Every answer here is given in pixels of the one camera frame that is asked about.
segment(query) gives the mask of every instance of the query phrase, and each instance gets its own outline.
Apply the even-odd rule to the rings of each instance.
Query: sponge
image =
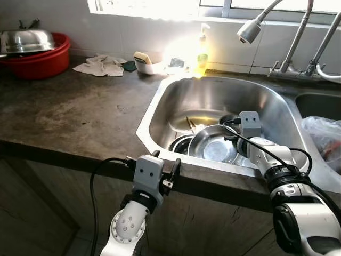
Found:
[[[129,72],[133,72],[136,70],[135,62],[134,61],[127,61],[122,65],[123,69]]]
[[[135,52],[133,55],[134,59],[138,62],[144,63],[144,64],[152,64],[149,56],[142,52]]]

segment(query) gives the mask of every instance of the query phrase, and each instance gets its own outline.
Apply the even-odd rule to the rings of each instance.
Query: white cloth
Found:
[[[126,62],[124,59],[109,55],[97,55],[86,59],[86,63],[74,67],[74,70],[94,76],[122,76],[123,67],[121,64]]]

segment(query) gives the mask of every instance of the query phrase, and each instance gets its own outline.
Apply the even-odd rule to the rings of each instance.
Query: double sink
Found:
[[[309,152],[314,159],[312,181],[324,190],[341,193],[341,175],[324,162],[311,137],[301,128],[302,118],[307,116],[340,120],[341,91],[312,89],[290,82],[283,85],[283,82],[261,78],[246,79],[182,76],[163,80],[141,121],[137,136],[149,152],[160,150],[159,157],[163,159],[174,161],[179,157],[187,164],[261,179],[257,169],[168,150],[175,138],[191,133],[186,117],[196,125],[209,126],[217,124],[226,114],[257,111],[265,138]],[[293,152],[293,157],[301,171],[305,171],[307,158],[299,152]]]

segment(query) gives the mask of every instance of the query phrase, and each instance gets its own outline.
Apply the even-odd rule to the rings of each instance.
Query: faucet spray head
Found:
[[[261,31],[261,24],[257,19],[248,20],[237,32],[239,40],[242,43],[248,42],[251,44],[259,32]]]

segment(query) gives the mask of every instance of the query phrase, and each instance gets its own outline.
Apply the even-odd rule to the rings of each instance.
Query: dish soap bottle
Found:
[[[194,74],[197,77],[201,77],[205,74],[206,64],[208,60],[208,47],[206,42],[206,29],[210,26],[206,23],[201,24],[201,33],[199,36],[199,44],[197,50],[197,61],[196,68],[194,69]]]

